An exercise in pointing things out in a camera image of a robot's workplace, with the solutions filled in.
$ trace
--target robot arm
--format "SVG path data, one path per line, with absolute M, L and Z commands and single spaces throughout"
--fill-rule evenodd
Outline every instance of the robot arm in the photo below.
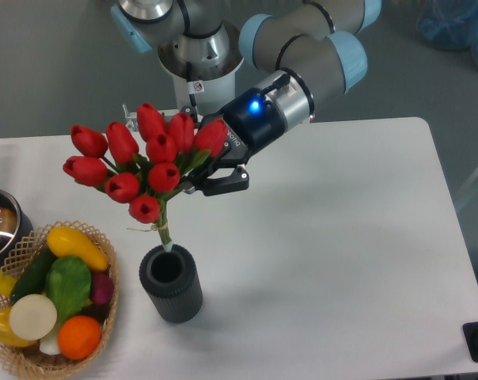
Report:
M 132 23 L 126 37 L 157 46 L 165 69 L 186 82 L 216 82 L 233 74 L 242 57 L 266 73 L 239 97 L 220 93 L 219 101 L 205 104 L 207 112 L 198 110 L 206 115 L 201 126 L 216 117 L 229 126 L 221 154 L 183 179 L 186 192 L 201 190 L 206 196 L 246 189 L 251 156 L 363 78 L 367 57 L 352 33 L 376 20 L 381 0 L 304 1 L 281 18 L 253 16 L 239 36 L 211 9 L 211 0 L 119 0 L 112 10 Z M 183 98 L 178 108 L 198 103 L 191 91 Z M 233 173 L 209 178 L 222 168 Z

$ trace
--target tulip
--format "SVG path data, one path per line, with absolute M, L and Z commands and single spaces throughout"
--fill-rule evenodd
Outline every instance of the tulip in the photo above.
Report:
M 74 125 L 70 129 L 70 137 L 75 147 L 86 157 L 102 158 L 107 152 L 107 139 L 93 129 Z
M 137 108 L 138 133 L 146 142 L 154 135 L 167 133 L 167 122 L 161 113 L 149 103 L 144 103 Z
M 173 163 L 155 165 L 147 176 L 147 181 L 155 192 L 171 192 L 179 184 L 179 169 Z
M 215 119 L 199 129 L 195 146 L 198 150 L 210 150 L 210 156 L 216 157 L 223 149 L 228 130 L 223 119 Z
M 146 154 L 151 162 L 173 162 L 177 156 L 174 139 L 166 133 L 154 135 L 146 144 Z
M 130 203 L 128 212 L 141 223 L 155 223 L 160 216 L 160 204 L 156 198 L 142 194 Z
M 120 173 L 105 183 L 105 192 L 119 203 L 130 203 L 138 195 L 140 183 L 132 173 Z
M 107 179 L 107 167 L 95 157 L 72 156 L 66 160 L 63 171 L 86 186 L 99 186 Z
M 195 134 L 193 119 L 184 112 L 179 112 L 172 117 L 169 123 L 169 135 L 176 142 L 179 152 L 188 153 L 192 150 Z
M 138 153 L 138 144 L 128 128 L 121 123 L 110 123 L 105 128 L 112 157 L 121 164 L 132 161 L 132 155 Z

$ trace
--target yellow bell pepper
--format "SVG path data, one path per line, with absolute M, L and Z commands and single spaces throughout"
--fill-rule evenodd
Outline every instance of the yellow bell pepper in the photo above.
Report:
M 86 234 L 74 228 L 54 227 L 47 233 L 47 245 L 57 257 L 80 257 L 92 271 L 103 272 L 109 266 L 105 253 Z
M 36 340 L 24 340 L 14 334 L 9 324 L 10 307 L 0 310 L 0 343 L 14 347 L 28 347 Z
M 8 298 L 10 296 L 10 292 L 14 288 L 17 279 L 9 275 L 4 275 L 2 270 L 0 269 L 0 294 Z

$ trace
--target woven basket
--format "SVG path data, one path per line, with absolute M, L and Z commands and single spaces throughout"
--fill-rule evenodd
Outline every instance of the woven basket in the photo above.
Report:
M 111 335 L 112 326 L 116 319 L 119 296 L 116 254 L 110 241 L 93 226 L 88 226 L 79 221 L 56 222 L 55 224 L 46 225 L 45 227 L 32 231 L 29 236 L 23 237 L 23 239 L 16 244 L 16 247 L 10 251 L 9 256 L 5 259 L 5 263 L 2 266 L 2 272 L 8 276 L 19 278 L 32 258 L 44 247 L 47 233 L 55 226 L 70 226 L 84 232 L 104 251 L 111 264 L 108 275 L 115 284 L 114 294 L 108 307 L 88 306 L 83 310 L 86 315 L 95 317 L 101 323 L 102 328 L 102 339 L 97 349 L 83 360 L 68 359 L 61 354 L 45 355 L 39 351 L 38 344 L 27 348 L 14 348 L 0 343 L 0 363 L 2 364 L 2 368 L 19 378 L 37 380 L 45 378 L 61 379 L 81 371 L 90 365 L 98 354 L 100 354 Z M 9 306 L 8 299 L 0 294 L 0 310 Z

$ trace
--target vase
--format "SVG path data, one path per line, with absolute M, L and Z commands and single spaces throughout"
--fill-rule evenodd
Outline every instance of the vase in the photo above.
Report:
M 180 245 L 166 252 L 159 245 L 142 259 L 142 287 L 163 319 L 182 323 L 192 319 L 202 306 L 203 296 L 193 256 Z

